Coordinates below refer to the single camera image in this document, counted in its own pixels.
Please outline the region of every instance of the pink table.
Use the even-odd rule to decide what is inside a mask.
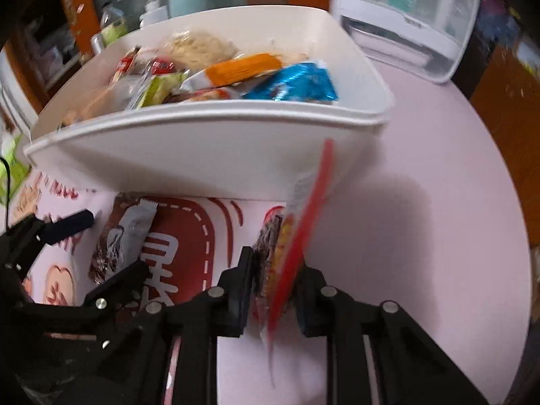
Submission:
[[[511,178],[454,85],[377,68],[396,96],[391,123],[329,200],[307,261],[357,300],[399,302],[500,403],[521,358],[531,297]],[[239,340],[220,339],[221,405],[325,403],[324,340],[300,337],[290,316],[284,323],[276,389],[256,324]]]

